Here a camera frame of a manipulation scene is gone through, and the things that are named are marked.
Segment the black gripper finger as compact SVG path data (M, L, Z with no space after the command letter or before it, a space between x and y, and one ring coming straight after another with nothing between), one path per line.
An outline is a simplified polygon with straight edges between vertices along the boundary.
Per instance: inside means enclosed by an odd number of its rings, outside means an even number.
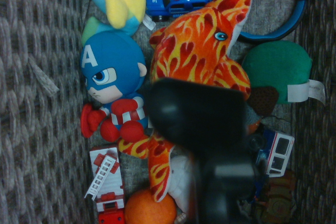
M248 198L259 175L248 154L197 160L194 170L194 223L251 223L239 201Z

